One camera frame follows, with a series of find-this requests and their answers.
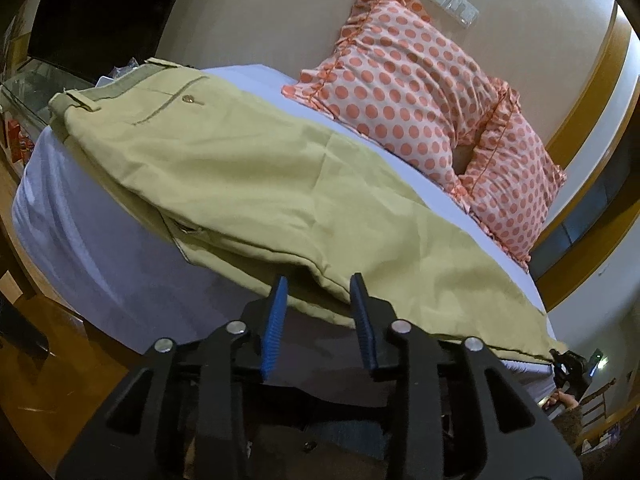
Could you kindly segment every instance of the polka dot pillow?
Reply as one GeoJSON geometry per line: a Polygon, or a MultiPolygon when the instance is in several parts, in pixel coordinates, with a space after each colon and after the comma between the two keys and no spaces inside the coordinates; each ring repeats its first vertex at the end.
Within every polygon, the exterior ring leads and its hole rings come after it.
{"type": "Polygon", "coordinates": [[[282,92],[378,142],[455,196],[462,188],[452,148],[473,142],[498,92],[429,22],[418,0],[357,0],[334,54],[282,92]]]}
{"type": "Polygon", "coordinates": [[[549,206],[566,181],[506,88],[460,176],[472,215],[524,269],[549,206]]]}

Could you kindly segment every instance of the television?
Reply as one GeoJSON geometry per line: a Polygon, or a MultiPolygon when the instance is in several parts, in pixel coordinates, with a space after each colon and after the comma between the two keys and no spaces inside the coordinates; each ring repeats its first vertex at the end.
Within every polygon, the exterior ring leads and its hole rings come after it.
{"type": "Polygon", "coordinates": [[[152,57],[175,0],[41,0],[28,54],[95,83],[152,57]]]}

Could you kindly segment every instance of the hand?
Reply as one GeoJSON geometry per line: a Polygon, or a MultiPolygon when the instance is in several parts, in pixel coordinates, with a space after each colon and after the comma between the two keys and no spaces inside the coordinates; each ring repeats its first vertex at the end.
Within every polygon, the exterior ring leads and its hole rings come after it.
{"type": "Polygon", "coordinates": [[[555,406],[558,402],[564,404],[565,408],[568,410],[574,410],[580,406],[580,403],[575,400],[574,396],[566,394],[562,390],[556,390],[551,394],[551,398],[544,405],[544,409],[555,406]]]}

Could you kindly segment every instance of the mattress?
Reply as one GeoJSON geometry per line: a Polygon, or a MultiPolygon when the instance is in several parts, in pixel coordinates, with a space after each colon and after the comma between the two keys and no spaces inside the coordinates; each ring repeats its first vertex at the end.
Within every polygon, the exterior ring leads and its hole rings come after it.
{"type": "MultiPolygon", "coordinates": [[[[205,70],[307,118],[365,143],[382,156],[424,203],[459,226],[542,310],[531,277],[506,256],[435,184],[375,143],[318,112],[284,98],[292,80],[261,65],[205,70]]],[[[29,256],[57,292],[82,316],[126,346],[144,352],[160,337],[197,340],[236,319],[256,295],[210,269],[187,263],[172,244],[146,231],[96,184],[50,128],[38,139],[13,207],[15,229],[29,256]]],[[[554,336],[548,322],[550,335],[554,336]]],[[[553,389],[551,367],[505,362],[537,400],[553,389]]],[[[388,385],[362,370],[351,330],[287,314],[274,384],[297,386],[333,402],[385,403],[388,385]]]]}

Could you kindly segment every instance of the glass shelf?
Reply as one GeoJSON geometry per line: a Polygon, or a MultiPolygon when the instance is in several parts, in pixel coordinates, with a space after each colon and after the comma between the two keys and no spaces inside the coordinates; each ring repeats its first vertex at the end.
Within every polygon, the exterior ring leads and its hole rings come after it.
{"type": "Polygon", "coordinates": [[[42,131],[51,120],[47,104],[55,94],[72,88],[85,90],[92,86],[53,65],[31,59],[17,75],[2,83],[2,93],[42,131]]]}

